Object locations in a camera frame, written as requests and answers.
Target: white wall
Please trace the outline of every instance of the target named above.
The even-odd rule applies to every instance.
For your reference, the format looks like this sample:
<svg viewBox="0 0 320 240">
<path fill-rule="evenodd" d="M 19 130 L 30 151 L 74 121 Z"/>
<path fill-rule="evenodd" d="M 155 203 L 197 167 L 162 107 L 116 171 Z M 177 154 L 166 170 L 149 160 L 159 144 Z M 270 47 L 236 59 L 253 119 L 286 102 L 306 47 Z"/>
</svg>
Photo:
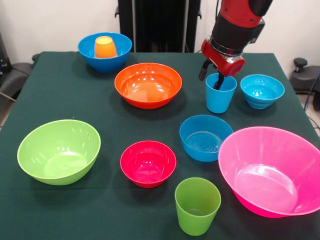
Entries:
<svg viewBox="0 0 320 240">
<path fill-rule="evenodd" d="M 195 50 L 212 32 L 216 0 L 201 0 L 202 20 L 198 19 Z M 273 0 L 263 18 L 265 26 L 258 40 L 248 45 L 249 53 L 275 53 L 287 76 L 293 59 L 304 57 L 309 65 L 320 65 L 320 1 Z"/>
<path fill-rule="evenodd" d="M 120 32 L 117 0 L 0 0 L 0 32 L 12 63 L 42 51 L 77 51 L 89 34 Z"/>
<path fill-rule="evenodd" d="M 42 51 L 76 51 L 86 35 L 119 32 L 117 5 L 117 0 L 0 0 L 0 31 L 10 60 L 30 62 Z M 215 7 L 216 0 L 201 0 L 195 50 L 211 34 Z M 319 9 L 319 0 L 273 0 L 264 30 L 245 51 L 275 53 L 287 75 L 295 57 L 320 65 Z"/>
</svg>

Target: table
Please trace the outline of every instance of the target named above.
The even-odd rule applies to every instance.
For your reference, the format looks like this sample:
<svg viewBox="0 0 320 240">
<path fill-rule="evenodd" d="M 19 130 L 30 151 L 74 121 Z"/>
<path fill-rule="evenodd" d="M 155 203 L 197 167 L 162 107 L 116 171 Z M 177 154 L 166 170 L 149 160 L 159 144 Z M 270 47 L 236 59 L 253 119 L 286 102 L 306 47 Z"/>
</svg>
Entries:
<svg viewBox="0 0 320 240">
<path fill-rule="evenodd" d="M 238 86 L 228 111 L 218 116 L 234 131 L 273 126 L 294 132 L 319 148 L 319 138 L 275 56 L 245 54 L 244 58 L 247 64 L 235 76 L 238 82 L 249 74 L 266 74 L 283 83 L 285 94 L 272 106 L 257 110 L 248 106 Z M 203 61 L 200 53 L 131 53 L 125 66 L 162 63 L 176 69 L 183 79 L 172 102 L 142 110 L 118 95 L 116 72 L 95 72 L 77 52 L 42 53 L 0 132 L 0 239 L 193 239 L 178 225 L 174 200 L 176 186 L 189 177 L 212 181 L 222 197 L 213 224 L 198 239 L 320 239 L 320 212 L 278 219 L 255 215 L 238 202 L 217 162 L 197 162 L 184 152 L 180 124 L 193 115 L 213 115 L 206 109 L 205 83 L 198 80 Z M 31 130 L 60 119 L 93 125 L 101 136 L 101 150 L 81 180 L 51 186 L 25 174 L 16 155 Z M 173 175 L 153 189 L 134 185 L 120 169 L 122 152 L 142 140 L 163 142 L 177 157 Z"/>
</svg>

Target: green cup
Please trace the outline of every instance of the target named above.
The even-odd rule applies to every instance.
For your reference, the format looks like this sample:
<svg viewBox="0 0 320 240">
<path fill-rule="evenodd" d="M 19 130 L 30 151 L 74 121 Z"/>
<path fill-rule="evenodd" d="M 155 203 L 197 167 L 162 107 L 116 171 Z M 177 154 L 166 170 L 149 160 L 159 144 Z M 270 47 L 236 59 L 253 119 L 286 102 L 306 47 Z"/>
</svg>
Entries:
<svg viewBox="0 0 320 240">
<path fill-rule="evenodd" d="M 174 197 L 180 228 L 191 236 L 208 231 L 221 204 L 218 188 L 204 178 L 191 177 L 179 183 Z"/>
</svg>

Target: bowl rim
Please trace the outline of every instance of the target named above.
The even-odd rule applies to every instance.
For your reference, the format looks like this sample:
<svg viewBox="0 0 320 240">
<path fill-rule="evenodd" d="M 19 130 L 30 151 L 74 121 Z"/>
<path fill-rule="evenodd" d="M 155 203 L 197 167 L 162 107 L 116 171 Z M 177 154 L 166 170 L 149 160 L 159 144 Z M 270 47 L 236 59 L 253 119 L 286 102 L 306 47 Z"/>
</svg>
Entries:
<svg viewBox="0 0 320 240">
<path fill-rule="evenodd" d="M 275 80 L 276 82 L 278 82 L 281 86 L 281 89 L 282 89 L 282 93 L 277 96 L 277 97 L 274 97 L 274 98 L 268 98 L 268 99 L 264 99 L 264 98 L 260 98 L 260 97 L 256 97 L 256 96 L 252 96 L 250 95 L 249 93 L 247 93 L 247 91 L 245 90 L 245 88 L 243 87 L 243 81 L 246 80 L 248 77 L 252 77 L 252 76 L 262 76 L 262 77 L 267 77 L 267 78 L 270 78 L 270 79 L 273 79 Z M 280 82 L 278 79 L 272 77 L 272 76 L 268 76 L 268 75 L 265 75 L 265 74 L 250 74 L 248 76 L 245 76 L 244 78 L 241 79 L 240 81 L 240 88 L 242 90 L 242 92 L 245 94 L 245 95 L 248 95 L 250 96 L 251 98 L 253 99 L 257 99 L 257 100 L 260 100 L 260 101 L 275 101 L 275 100 L 278 100 L 279 98 L 281 98 L 285 92 L 286 92 L 286 89 L 285 89 L 285 86 L 282 84 L 282 82 Z"/>
<path fill-rule="evenodd" d="M 33 174 L 33 173 L 30 173 L 30 172 L 26 171 L 26 170 L 23 168 L 23 166 L 21 165 L 21 163 L 20 163 L 21 160 L 20 160 L 20 158 L 19 158 L 19 154 L 20 154 L 20 150 L 21 150 L 22 144 L 27 140 L 27 138 L 28 138 L 32 133 L 34 133 L 34 132 L 37 131 L 38 129 L 43 128 L 43 127 L 45 127 L 45 126 L 47 126 L 47 125 L 52 125 L 52 124 L 59 123 L 59 122 L 78 122 L 78 123 L 85 124 L 85 125 L 87 125 L 88 127 L 92 128 L 93 131 L 96 133 L 97 138 L 98 138 L 98 149 L 97 149 L 96 154 L 94 155 L 94 157 L 93 157 L 83 168 L 81 168 L 80 170 L 78 170 L 78 171 L 76 171 L 76 172 L 74 172 L 74 173 L 72 173 L 72 174 L 66 175 L 66 176 L 60 176 L 60 177 L 42 177 L 42 176 L 37 176 L 37 175 L 35 175 L 35 174 Z M 19 145 L 19 147 L 18 147 L 17 153 L 16 153 L 16 157 L 17 157 L 17 162 L 18 162 L 20 168 L 21 168 L 26 174 L 30 175 L 31 177 L 36 178 L 36 179 L 41 179 L 41 180 L 60 180 L 60 179 L 64 179 L 64 178 L 71 177 L 71 176 L 73 176 L 73 175 L 81 172 L 83 169 L 87 168 L 87 167 L 88 167 L 90 164 L 92 164 L 92 163 L 95 161 L 95 159 L 97 158 L 97 156 L 98 156 L 98 154 L 99 154 L 99 151 L 100 151 L 100 148 L 101 148 L 101 138 L 100 138 L 100 135 L 99 135 L 98 131 L 97 131 L 92 125 L 90 125 L 90 124 L 87 123 L 87 122 L 84 122 L 84 121 L 81 121 L 81 120 L 76 120 L 76 119 L 60 119 L 60 120 L 50 121 L 50 122 L 47 122 L 47 123 L 45 123 L 45 124 L 42 124 L 42 125 L 36 127 L 35 129 L 33 129 L 31 132 L 29 132 L 29 133 L 23 138 L 23 140 L 21 141 L 21 143 L 20 143 L 20 145 Z"/>
<path fill-rule="evenodd" d="M 175 72 L 178 76 L 179 76 L 179 79 L 178 79 L 178 88 L 177 90 L 171 94 L 169 97 L 167 97 L 166 99 L 162 99 L 162 100 L 157 100 L 157 101 L 137 101 L 137 100 L 134 100 L 134 99 L 131 99 L 127 96 L 125 96 L 124 94 L 122 94 L 122 92 L 120 91 L 120 89 L 117 88 L 117 85 L 116 85 L 116 82 L 117 82 L 117 79 L 118 79 L 118 76 L 124 72 L 124 71 L 127 71 L 128 69 L 131 69 L 131 68 L 134 68 L 136 66 L 140 66 L 140 65 L 145 65 L 145 64 L 148 64 L 148 65 L 157 65 L 157 66 L 160 66 L 160 67 L 164 67 L 166 69 L 170 69 L 172 70 L 173 72 Z M 183 85 L 183 81 L 182 81 L 182 77 L 181 75 L 175 70 L 173 69 L 172 67 L 168 66 L 168 65 L 165 65 L 165 64 L 162 64 L 162 63 L 157 63 L 157 62 L 140 62 L 140 63 L 136 63 L 136 64 L 132 64 L 130 66 L 127 66 L 126 68 L 122 69 L 114 78 L 114 87 L 116 89 L 116 91 L 125 99 L 128 99 L 132 102 L 136 102 L 136 103 L 143 103 L 143 104 L 155 104 L 155 103 L 161 103 L 161 102 L 165 102 L 167 100 L 170 100 L 171 98 L 174 98 L 178 93 L 179 91 L 181 90 L 182 88 L 182 85 Z"/>
<path fill-rule="evenodd" d="M 172 153 L 172 155 L 173 155 L 174 166 L 173 166 L 171 172 L 170 172 L 167 176 L 165 176 L 163 179 L 161 179 L 161 180 L 153 181 L 153 182 L 137 181 L 137 180 L 135 180 L 134 178 L 128 176 L 127 173 L 126 173 L 126 171 L 124 171 L 124 169 L 123 169 L 123 164 L 122 164 L 122 163 L 123 163 L 123 156 L 124 156 L 124 154 L 125 154 L 132 146 L 139 145 L 139 144 L 142 144 L 142 143 L 145 143 L 145 142 L 148 142 L 148 143 L 156 143 L 156 144 L 163 145 L 163 146 L 164 146 L 166 149 L 168 149 L 169 152 Z M 121 171 L 123 172 L 123 174 L 124 174 L 129 180 L 131 180 L 132 182 L 138 183 L 138 184 L 140 184 L 140 185 L 150 185 L 150 184 L 159 184 L 159 183 L 162 183 L 163 181 L 167 180 L 167 179 L 174 173 L 174 171 L 175 171 L 175 169 L 176 169 L 176 166 L 177 166 L 177 157 L 176 157 L 174 151 L 173 151 L 169 146 L 167 146 L 166 144 L 164 144 L 164 143 L 162 143 L 162 142 L 159 142 L 159 141 L 154 141 L 154 140 L 137 141 L 137 142 L 131 144 L 130 146 L 128 146 L 128 147 L 123 151 L 123 153 L 121 154 L 121 157 L 120 157 L 120 168 L 121 168 Z"/>
<path fill-rule="evenodd" d="M 80 51 L 79 45 L 80 45 L 80 43 L 81 43 L 82 41 L 84 41 L 86 38 L 92 37 L 92 36 L 94 36 L 94 35 L 100 35 L 100 34 L 122 35 L 122 36 L 124 36 L 125 39 L 128 39 L 128 40 L 129 40 L 129 42 L 130 42 L 130 47 L 129 47 L 129 49 L 128 49 L 125 53 L 123 53 L 123 54 L 121 54 L 121 55 L 118 55 L 118 56 L 108 57 L 108 58 L 92 57 L 92 56 L 86 55 L 86 54 L 84 54 L 83 52 Z M 126 35 L 121 34 L 121 33 L 118 33 L 118 32 L 111 32 L 111 31 L 97 32 L 97 33 L 90 34 L 90 35 L 87 35 L 87 36 L 85 36 L 84 38 L 82 38 L 82 39 L 79 41 L 77 48 L 78 48 L 78 51 L 79 51 L 79 53 L 80 53 L 81 55 L 83 55 L 83 56 L 85 56 L 86 58 L 89 58 L 89 59 L 98 59 L 98 60 L 116 59 L 116 58 L 119 58 L 119 57 L 121 57 L 121 56 L 123 56 L 123 55 L 125 55 L 125 54 L 127 54 L 128 52 L 131 51 L 131 49 L 132 49 L 132 41 L 131 41 L 131 39 L 128 38 Z"/>
<path fill-rule="evenodd" d="M 245 127 L 245 128 L 242 128 L 242 129 L 239 129 L 237 131 L 235 131 L 234 133 L 232 133 L 231 135 L 229 135 L 224 141 L 223 143 L 221 144 L 220 146 L 220 149 L 223 148 L 223 146 L 226 144 L 227 140 L 229 138 L 232 138 L 234 135 L 240 133 L 240 132 L 243 132 L 243 131 L 247 131 L 249 129 L 271 129 L 271 130 L 276 130 L 278 132 L 285 132 L 291 136 L 294 136 L 295 138 L 298 138 L 300 140 L 302 140 L 303 142 L 307 143 L 311 148 L 314 148 L 315 150 L 317 150 L 318 152 L 320 152 L 320 150 L 314 146 L 311 142 L 309 142 L 308 140 L 304 139 L 303 137 L 293 133 L 293 132 L 290 132 L 290 131 L 287 131 L 287 130 L 284 130 L 284 129 L 281 129 L 281 128 L 278 128 L 278 127 L 273 127 L 273 126 L 250 126 L 250 127 Z M 261 207 L 259 206 L 258 204 L 255 204 L 253 203 L 251 200 L 249 200 L 247 197 L 244 197 L 242 194 L 238 193 L 238 191 L 234 188 L 233 184 L 231 185 L 231 182 L 227 179 L 227 176 L 224 174 L 224 172 L 222 171 L 222 167 L 220 165 L 220 157 L 221 157 L 221 151 L 219 152 L 218 154 L 218 165 L 219 165 L 219 169 L 220 169 L 220 172 L 221 172 L 221 175 L 223 176 L 224 180 L 226 181 L 226 183 L 228 184 L 228 186 L 232 189 L 232 191 L 234 193 L 236 193 L 237 195 L 239 195 L 242 199 L 244 199 L 245 201 L 247 201 L 248 203 L 252 204 L 253 206 L 256 206 L 257 208 L 260 208 L 266 212 L 269 212 L 269 213 L 273 213 L 273 214 L 278 214 L 278 215 L 283 215 L 283 216 L 301 216 L 301 215 L 307 215 L 307 214 L 311 214 L 311 213 L 314 213 L 318 210 L 320 210 L 320 206 L 318 206 L 317 208 L 313 209 L 313 210 L 310 210 L 310 211 L 304 211 L 304 212 L 298 212 L 298 213 L 292 213 L 292 212 L 281 212 L 281 211 L 273 211 L 273 210 L 270 210 L 270 209 L 267 209 L 265 207 Z"/>
<path fill-rule="evenodd" d="M 221 122 L 223 122 L 224 124 L 226 124 L 226 125 L 231 129 L 230 135 L 234 133 L 234 130 L 233 130 L 233 128 L 230 126 L 230 124 L 227 123 L 227 122 L 226 122 L 225 120 L 223 120 L 222 118 L 217 117 L 217 116 L 213 116 L 213 115 L 208 115 L 208 114 L 198 114 L 198 115 L 193 115 L 193 116 L 188 117 L 186 120 L 184 120 L 184 121 L 181 123 L 180 128 L 179 128 L 180 139 L 181 139 L 182 143 L 186 144 L 190 149 L 192 149 L 192 150 L 194 150 L 194 151 L 197 151 L 197 152 L 199 152 L 199 153 L 204 153 L 204 154 L 216 154 L 216 153 L 218 153 L 218 152 L 220 151 L 222 144 L 221 144 L 221 146 L 219 147 L 219 149 L 218 149 L 217 151 L 205 152 L 205 151 L 200 151 L 200 150 L 194 149 L 193 147 L 190 147 L 190 146 L 186 143 L 186 141 L 182 138 L 181 132 L 182 132 L 183 125 L 186 124 L 187 121 L 189 121 L 189 120 L 191 120 L 191 119 L 193 119 L 193 118 L 199 118 L 199 117 L 206 117 L 206 118 L 207 118 L 207 117 L 210 117 L 210 118 L 212 118 L 212 119 L 218 119 L 218 120 L 220 120 Z"/>
</svg>

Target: plastic cup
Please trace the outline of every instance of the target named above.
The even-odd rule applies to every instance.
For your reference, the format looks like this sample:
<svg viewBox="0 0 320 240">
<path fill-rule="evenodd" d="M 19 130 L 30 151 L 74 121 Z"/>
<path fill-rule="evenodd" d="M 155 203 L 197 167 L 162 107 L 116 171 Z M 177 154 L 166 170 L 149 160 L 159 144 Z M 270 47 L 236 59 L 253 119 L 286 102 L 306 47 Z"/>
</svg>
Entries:
<svg viewBox="0 0 320 240">
<path fill-rule="evenodd" d="M 116 45 L 110 36 L 99 36 L 94 45 L 95 57 L 98 59 L 113 58 L 117 56 Z"/>
<path fill-rule="evenodd" d="M 221 204 L 218 188 L 204 178 L 191 177 L 179 183 L 174 197 L 180 228 L 191 236 L 208 231 Z"/>
<path fill-rule="evenodd" d="M 206 108 L 212 113 L 222 114 L 230 105 L 237 80 L 232 76 L 225 77 L 220 89 L 216 90 L 213 87 L 218 81 L 218 76 L 218 73 L 211 74 L 205 80 Z"/>
</svg>

